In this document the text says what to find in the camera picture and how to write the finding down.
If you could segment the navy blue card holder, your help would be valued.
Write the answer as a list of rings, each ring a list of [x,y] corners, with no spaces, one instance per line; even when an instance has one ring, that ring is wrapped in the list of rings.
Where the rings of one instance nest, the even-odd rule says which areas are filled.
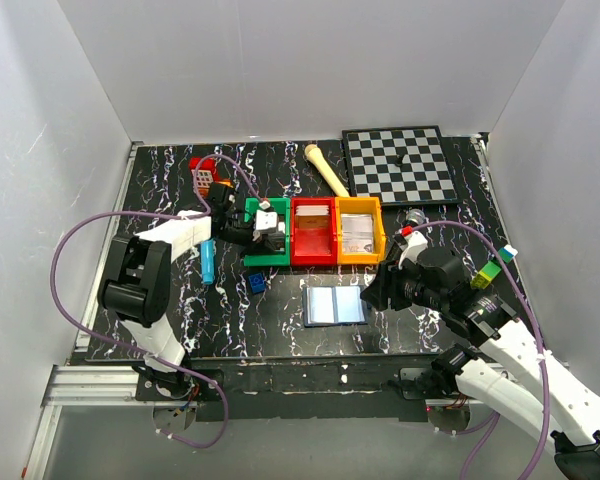
[[[359,286],[314,286],[303,290],[305,327],[363,325],[370,306],[361,299]]]

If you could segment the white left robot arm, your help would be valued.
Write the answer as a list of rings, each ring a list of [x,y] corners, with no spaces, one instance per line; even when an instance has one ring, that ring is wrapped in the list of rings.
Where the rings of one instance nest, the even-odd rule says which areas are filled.
[[[186,353],[167,317],[172,264],[213,239],[242,246],[246,255],[279,253],[286,242],[286,221],[271,200],[256,199],[252,213],[235,209],[235,190],[214,182],[206,201],[204,212],[182,210],[152,229],[115,236],[98,289],[99,305],[143,351],[137,372],[174,399],[195,381],[175,368],[186,364]]]

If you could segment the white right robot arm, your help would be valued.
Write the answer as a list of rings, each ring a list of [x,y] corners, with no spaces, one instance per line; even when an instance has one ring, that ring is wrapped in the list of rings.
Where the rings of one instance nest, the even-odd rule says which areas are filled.
[[[378,311],[433,310],[468,341],[436,357],[415,389],[479,400],[549,447],[565,477],[600,479],[600,397],[537,349],[506,302],[472,287],[453,252],[430,247],[384,261],[361,298]]]

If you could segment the white cards stack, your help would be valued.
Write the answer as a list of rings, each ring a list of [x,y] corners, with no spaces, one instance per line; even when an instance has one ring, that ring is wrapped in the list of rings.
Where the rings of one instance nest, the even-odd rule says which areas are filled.
[[[346,254],[374,252],[374,221],[371,214],[342,214],[342,250]]]

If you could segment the blue toy microphone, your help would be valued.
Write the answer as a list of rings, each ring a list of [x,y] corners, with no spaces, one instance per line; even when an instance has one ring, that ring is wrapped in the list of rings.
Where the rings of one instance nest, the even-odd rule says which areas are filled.
[[[204,285],[215,281],[215,241],[205,240],[200,244],[201,279]]]

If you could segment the blue lego brick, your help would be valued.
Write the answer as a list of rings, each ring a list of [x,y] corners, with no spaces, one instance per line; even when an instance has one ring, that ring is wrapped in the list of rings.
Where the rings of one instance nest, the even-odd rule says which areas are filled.
[[[263,293],[267,289],[267,279],[260,272],[250,274],[248,276],[248,283],[251,292],[255,295]]]

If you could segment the green plastic bin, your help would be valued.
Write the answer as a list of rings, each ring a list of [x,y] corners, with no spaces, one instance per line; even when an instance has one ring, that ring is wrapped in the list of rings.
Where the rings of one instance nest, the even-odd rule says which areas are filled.
[[[285,223],[285,239],[282,249],[274,253],[244,254],[245,267],[288,267],[291,265],[291,199],[284,197],[270,198],[272,208]]]

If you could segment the red plastic bin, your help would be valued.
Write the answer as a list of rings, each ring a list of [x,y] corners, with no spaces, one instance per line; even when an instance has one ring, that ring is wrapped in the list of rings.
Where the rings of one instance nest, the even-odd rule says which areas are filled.
[[[327,229],[300,230],[295,227],[295,207],[301,204],[328,204],[331,222]],[[337,263],[337,232],[334,197],[291,199],[291,265],[333,266]]]

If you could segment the red yellow toy train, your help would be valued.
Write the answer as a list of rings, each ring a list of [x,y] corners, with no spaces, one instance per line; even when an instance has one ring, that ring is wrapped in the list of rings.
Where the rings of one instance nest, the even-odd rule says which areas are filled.
[[[203,159],[202,157],[191,157],[189,170],[192,174],[193,184],[197,187],[200,195],[206,198],[213,183],[220,183],[229,187],[233,184],[228,178],[218,173],[215,158]]]

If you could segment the green lego brick stack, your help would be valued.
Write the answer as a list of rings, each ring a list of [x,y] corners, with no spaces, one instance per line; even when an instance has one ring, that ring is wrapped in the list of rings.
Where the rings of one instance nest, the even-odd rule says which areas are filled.
[[[518,250],[507,244],[498,250],[498,256],[505,264],[510,263],[518,254]],[[501,265],[491,257],[487,263],[472,278],[470,285],[474,289],[484,290],[491,285],[493,280],[502,271]]]

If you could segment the black silver microphone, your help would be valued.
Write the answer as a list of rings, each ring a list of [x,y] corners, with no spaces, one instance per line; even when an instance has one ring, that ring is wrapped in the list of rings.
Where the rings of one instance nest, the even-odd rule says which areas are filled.
[[[420,209],[410,209],[405,218],[405,225],[415,228],[424,225],[427,222],[425,213]]]

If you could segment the yellow plastic bin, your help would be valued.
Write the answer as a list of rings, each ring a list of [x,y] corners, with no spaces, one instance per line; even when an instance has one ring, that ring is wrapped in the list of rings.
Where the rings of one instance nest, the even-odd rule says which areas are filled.
[[[376,265],[385,257],[386,234],[379,199],[336,197],[337,260],[343,265]]]

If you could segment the cream toy microphone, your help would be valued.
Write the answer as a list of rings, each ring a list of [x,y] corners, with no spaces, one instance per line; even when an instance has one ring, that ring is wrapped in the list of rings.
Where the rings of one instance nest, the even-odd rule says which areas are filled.
[[[350,196],[344,184],[327,163],[322,150],[316,144],[308,144],[304,149],[304,154],[307,161],[317,169],[337,197]]]

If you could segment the black white chessboard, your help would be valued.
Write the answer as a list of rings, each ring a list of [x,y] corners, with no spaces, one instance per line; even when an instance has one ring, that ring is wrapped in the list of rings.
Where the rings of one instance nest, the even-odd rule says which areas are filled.
[[[342,146],[354,197],[376,197],[386,207],[459,202],[437,126],[344,130]]]

